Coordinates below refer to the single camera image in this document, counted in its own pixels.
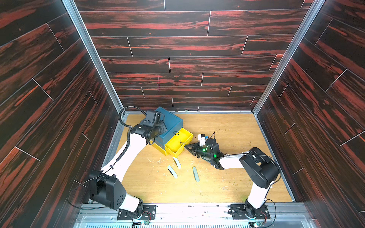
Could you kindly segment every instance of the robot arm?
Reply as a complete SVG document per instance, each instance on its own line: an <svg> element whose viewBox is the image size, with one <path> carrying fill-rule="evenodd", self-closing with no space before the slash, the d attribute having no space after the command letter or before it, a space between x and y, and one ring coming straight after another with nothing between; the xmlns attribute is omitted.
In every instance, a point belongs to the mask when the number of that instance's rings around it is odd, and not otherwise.
<svg viewBox="0 0 365 228"><path fill-rule="evenodd" d="M134 127L121 121L124 126L129 127L127 142L101 171L94 170L89 175L92 200L114 210L125 210L134 219L142 214L143 200L126 193L121 182L139 152L151 140L167 131L163 114L153 110L143 113L146 118Z"/></svg>
<svg viewBox="0 0 365 228"><path fill-rule="evenodd" d="M246 216L256 218L265 206L266 195L280 173L277 163L259 148L235 155L220 152L215 139L207 139L205 145L201 141L186 145L185 148L198 158L202 158L216 169L243 168L253 181L251 193L245 202Z"/></svg>

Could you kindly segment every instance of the metal grate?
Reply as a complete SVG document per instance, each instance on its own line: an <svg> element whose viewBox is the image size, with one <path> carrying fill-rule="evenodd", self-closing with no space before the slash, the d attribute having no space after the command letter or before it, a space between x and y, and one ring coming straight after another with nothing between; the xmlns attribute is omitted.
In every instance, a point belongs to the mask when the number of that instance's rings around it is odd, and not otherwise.
<svg viewBox="0 0 365 228"><path fill-rule="evenodd" d="M248 223L224 225L136 225L136 228L250 228ZM88 223L85 228L132 228L132 225Z"/></svg>

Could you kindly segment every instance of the dark wood paneling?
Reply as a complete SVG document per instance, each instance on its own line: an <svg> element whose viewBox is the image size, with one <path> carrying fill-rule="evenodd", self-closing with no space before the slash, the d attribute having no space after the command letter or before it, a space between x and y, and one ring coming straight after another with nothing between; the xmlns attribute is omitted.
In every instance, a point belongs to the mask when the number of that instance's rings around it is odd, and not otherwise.
<svg viewBox="0 0 365 228"><path fill-rule="evenodd" d="M292 59L282 77L296 91L308 110L322 124L338 145L346 142L364 128L328 96Z"/></svg>
<svg viewBox="0 0 365 228"><path fill-rule="evenodd" d="M80 12L91 36L205 36L209 11Z"/></svg>
<svg viewBox="0 0 365 228"><path fill-rule="evenodd" d="M338 218L346 218L342 219L343 223L351 220L351 224L348 225L350 227L361 227L355 212L362 207L361 205L365 205L365 197L362 194L365 191L363 172L354 166L348 155L328 136L291 85L280 99L312 147L313 154L312 151L307 151L305 156L301 157L301 162L307 168L332 214Z"/></svg>
<svg viewBox="0 0 365 228"><path fill-rule="evenodd" d="M329 23L331 22L332 17L329 17L321 12L318 12L316 18L313 23L309 27L307 33L305 34L305 38L316 44L318 39L321 37L324 30L327 28Z"/></svg>
<svg viewBox="0 0 365 228"><path fill-rule="evenodd" d="M66 9L61 0L2 1L0 46L64 13Z"/></svg>
<svg viewBox="0 0 365 228"><path fill-rule="evenodd" d="M76 145L81 130L85 127L96 107L96 103L91 98L91 95L86 94L19 197L5 215L5 218L0 222L0 225L5 227L29 227L37 216L58 174L66 164L72 149Z"/></svg>
<svg viewBox="0 0 365 228"><path fill-rule="evenodd" d="M274 61L272 62L270 70L275 70L277 68L277 66L279 65L282 58L283 58L283 54L276 55Z"/></svg>
<svg viewBox="0 0 365 228"><path fill-rule="evenodd" d="M71 189L76 188L79 185L77 182L73 182ZM81 207L82 199L85 195L88 195L85 187L78 187L72 194L70 194L70 202L78 207ZM74 221L79 213L79 209L72 207L66 200L63 203L63 207L59 212L59 216L55 222L52 220L52 224L54 224L53 228L72 228L74 226Z"/></svg>
<svg viewBox="0 0 365 228"><path fill-rule="evenodd" d="M107 154L110 142L111 142L113 134L114 134L114 131L111 127L108 128L107 132L108 133L104 135L105 140L104 140L103 146L101 147L100 153L97 155L96 158L94 158L94 160L95 160L94 169L95 170L100 170L101 169L101 166L102 166L103 161L105 159L105 155Z"/></svg>
<svg viewBox="0 0 365 228"><path fill-rule="evenodd" d="M273 71L204 73L201 85L266 85L273 73Z"/></svg>
<svg viewBox="0 0 365 228"><path fill-rule="evenodd" d="M209 35L293 34L307 9L212 11Z"/></svg>
<svg viewBox="0 0 365 228"><path fill-rule="evenodd" d="M82 70L90 56L79 39L34 78L40 86L56 99Z"/></svg>
<svg viewBox="0 0 365 228"><path fill-rule="evenodd" d="M254 106L201 106L199 111L252 111Z"/></svg>
<svg viewBox="0 0 365 228"><path fill-rule="evenodd" d="M294 34L249 36L242 55L284 54L293 36Z"/></svg>
<svg viewBox="0 0 365 228"><path fill-rule="evenodd" d="M75 177L75 179L80 183L83 183L88 180L89 173L93 169L97 169L97 168L95 168L97 158L101 154L104 154L107 151L107 149L104 148L104 144L106 141L109 141L109 138L107 138L107 134L108 134L109 130L111 129L110 120L113 119L113 115L115 114L113 112L114 110L115 110L114 107L109 106L109 109L108 109L106 115L104 116L104 119L103 119L103 122L101 123L101 125L93 126L93 127L98 128L98 131L96 133L96 136L94 137L94 140L91 143L91 146L90 146L90 149L89 149L87 155L85 156L87 159L85 159L81 165L81 167L83 167L83 169L80 169L80 171L77 173L77 175ZM83 191L86 193L85 198L87 198L86 201L83 201L83 202L87 203L88 200L90 199L89 194L88 194L89 191L88 191L88 189L87 190L83 189ZM58 218L57 223L59 226L63 223L62 219L63 218L61 218L61 220L60 220L60 217Z"/></svg>
<svg viewBox="0 0 365 228"><path fill-rule="evenodd" d="M170 57L170 69L177 72L244 72L269 70L274 55L231 57Z"/></svg>
<svg viewBox="0 0 365 228"><path fill-rule="evenodd" d="M200 86L201 73L109 73L114 86Z"/></svg>
<svg viewBox="0 0 365 228"><path fill-rule="evenodd" d="M336 218L320 216L321 214L331 215L331 211L324 201L321 192L315 187L315 183L307 173L307 170L303 169L294 174L294 178L299 189L303 192L305 206L311 211L314 218L319 221L321 227L340 227Z"/></svg>
<svg viewBox="0 0 365 228"><path fill-rule="evenodd" d="M341 146L354 164L365 173L365 133L355 137Z"/></svg>
<svg viewBox="0 0 365 228"><path fill-rule="evenodd" d="M101 57L105 70L111 73L168 73L167 57Z"/></svg>
<svg viewBox="0 0 365 228"><path fill-rule="evenodd" d="M83 129L84 135L92 142L101 126L105 116L107 115L110 103L108 102L109 95L105 91L102 99L98 102L96 109L94 110L93 114L89 122L86 124L85 128Z"/></svg>
<svg viewBox="0 0 365 228"><path fill-rule="evenodd" d="M309 9L312 5L314 0L304 0L303 5L301 6L302 9Z"/></svg>
<svg viewBox="0 0 365 228"><path fill-rule="evenodd" d="M98 76L98 79L91 86L89 92L95 99L96 103L99 103L105 96L105 93L108 93L104 86L104 83L102 82L102 80L99 76Z"/></svg>
<svg viewBox="0 0 365 228"><path fill-rule="evenodd" d="M0 221L33 175L39 161L14 147L0 163Z"/></svg>
<svg viewBox="0 0 365 228"><path fill-rule="evenodd" d="M64 205L64 201L72 185L75 183L74 178L76 174L79 169L83 168L81 164L90 145L91 143L81 134L30 226L31 228L53 227Z"/></svg>
<svg viewBox="0 0 365 228"><path fill-rule="evenodd" d="M133 56L241 55L247 36L129 37Z"/></svg>
<svg viewBox="0 0 365 228"><path fill-rule="evenodd" d="M227 97L229 86L143 87L145 97Z"/></svg>
<svg viewBox="0 0 365 228"><path fill-rule="evenodd" d="M237 85L232 86L229 97L261 96L266 85Z"/></svg>
<svg viewBox="0 0 365 228"><path fill-rule="evenodd" d="M189 97L174 98L177 106L250 106L254 97Z"/></svg>
<svg viewBox="0 0 365 228"><path fill-rule="evenodd" d="M0 105L0 161L7 156L51 103L51 98L35 81L30 80Z"/></svg>
<svg viewBox="0 0 365 228"><path fill-rule="evenodd" d="M288 111L285 109L284 105L279 99L279 96L275 92L271 93L268 99L268 109L270 109L272 114L275 116L275 119L278 120L281 131L283 134L285 134L295 122L288 113Z"/></svg>
<svg viewBox="0 0 365 228"><path fill-rule="evenodd" d="M365 128L365 81L346 70L327 93Z"/></svg>
<svg viewBox="0 0 365 228"><path fill-rule="evenodd" d="M80 11L164 11L164 0L75 0Z"/></svg>
<svg viewBox="0 0 365 228"><path fill-rule="evenodd" d="M287 86L288 86L288 83L285 81L284 77L280 77L274 86L274 91L280 97L280 95L284 92L284 90Z"/></svg>
<svg viewBox="0 0 365 228"><path fill-rule="evenodd" d="M114 89L119 97L144 97L140 86L114 86Z"/></svg>
<svg viewBox="0 0 365 228"><path fill-rule="evenodd" d="M273 120L271 121L270 118L273 117L273 115L269 115L269 117L267 115L265 116L265 122L269 122L274 123L275 126L278 127L278 125L276 125L277 121ZM293 193L294 199L297 202L303 202L303 195L301 193L301 191L298 189L298 187L295 184L295 180L294 177L292 175L292 171L295 170L295 168L293 167L293 163L291 161L289 161L288 159L284 159L282 153L286 152L286 153L290 153L291 149L287 146L287 142L285 137L280 133L280 134L276 134L275 132L273 132L273 130L270 128L268 128L266 126L266 123L262 123L261 127L262 130L265 133L265 136L267 137L271 148L277 158L277 162L279 163L279 166L281 168L281 174L284 175L285 179L288 182L288 185Z"/></svg>
<svg viewBox="0 0 365 228"><path fill-rule="evenodd" d="M268 138L268 141L273 149L273 152L277 155L276 157L282 164L286 167L282 167L289 177L291 182L293 182L292 173L297 172L301 168L303 168L300 160L297 159L297 155L293 152L293 148L289 146L288 137L285 135L286 131L283 131L284 127L283 120L283 112L284 109L274 110L272 108L271 101L267 101L265 103L265 108L263 110L265 112L265 122L262 124L263 129L265 130L265 135Z"/></svg>
<svg viewBox="0 0 365 228"><path fill-rule="evenodd" d="M326 1L321 11L333 18L365 31L365 4L363 0Z"/></svg>
<svg viewBox="0 0 365 228"><path fill-rule="evenodd" d="M316 46L365 80L365 32L332 20Z"/></svg>
<svg viewBox="0 0 365 228"><path fill-rule="evenodd" d="M76 76L63 94L55 100L47 112L37 121L17 146L39 158L45 156L72 114L87 95L93 81L97 79L96 69L91 62Z"/></svg>
<svg viewBox="0 0 365 228"><path fill-rule="evenodd" d="M100 56L132 56L127 37L92 36L91 39Z"/></svg>
<svg viewBox="0 0 365 228"><path fill-rule="evenodd" d="M280 113L281 111L287 113L284 107L283 109L277 112ZM288 148L291 149L290 150L291 153L286 153L285 157L289 159L290 166L292 167L292 172L296 173L304 167L301 158L303 156L306 156L309 153L309 151L312 151L312 148L311 146L309 146L306 138L300 132L298 125L294 124L290 128L290 130L288 130L288 132L285 134L285 139L288 143Z"/></svg>
<svg viewBox="0 0 365 228"><path fill-rule="evenodd" d="M323 90L346 69L306 39L301 41L292 58Z"/></svg>
<svg viewBox="0 0 365 228"><path fill-rule="evenodd" d="M300 8L302 0L165 0L168 11Z"/></svg>
<svg viewBox="0 0 365 228"><path fill-rule="evenodd" d="M46 24L1 46L0 104L62 52Z"/></svg>
<svg viewBox="0 0 365 228"><path fill-rule="evenodd" d="M154 105L156 107L172 107L172 99L168 97L121 97L120 101L123 106L136 106L136 107L148 107Z"/></svg>
<svg viewBox="0 0 365 228"><path fill-rule="evenodd" d="M80 38L68 13L50 21L48 25L64 50Z"/></svg>

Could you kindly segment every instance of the back wall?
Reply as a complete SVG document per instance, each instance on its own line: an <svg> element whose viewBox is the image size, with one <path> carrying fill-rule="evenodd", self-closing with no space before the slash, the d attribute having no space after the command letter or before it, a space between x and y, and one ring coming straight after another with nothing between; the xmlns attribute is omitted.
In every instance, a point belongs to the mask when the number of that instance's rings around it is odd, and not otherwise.
<svg viewBox="0 0 365 228"><path fill-rule="evenodd" d="M124 106L252 110L311 0L75 0Z"/></svg>

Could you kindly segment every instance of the curved plastic part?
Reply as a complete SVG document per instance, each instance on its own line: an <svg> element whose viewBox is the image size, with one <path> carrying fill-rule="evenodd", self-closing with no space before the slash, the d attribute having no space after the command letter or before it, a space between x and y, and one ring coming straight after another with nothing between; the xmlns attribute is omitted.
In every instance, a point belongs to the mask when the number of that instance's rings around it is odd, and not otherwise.
<svg viewBox="0 0 365 228"><path fill-rule="evenodd" d="M168 170L170 171L170 173L174 176L174 178L177 178L177 173L175 172L175 170L171 167L171 165L167 166Z"/></svg>
<svg viewBox="0 0 365 228"><path fill-rule="evenodd" d="M180 164L179 160L178 160L177 158L175 158L175 157L174 157L174 161L175 161L175 164L177 165L177 167L178 167L179 169L181 169L181 164Z"/></svg>
<svg viewBox="0 0 365 228"><path fill-rule="evenodd" d="M196 182L199 182L200 179L199 179L198 171L196 170L195 166L193 167L193 174L194 174L194 178L195 178Z"/></svg>

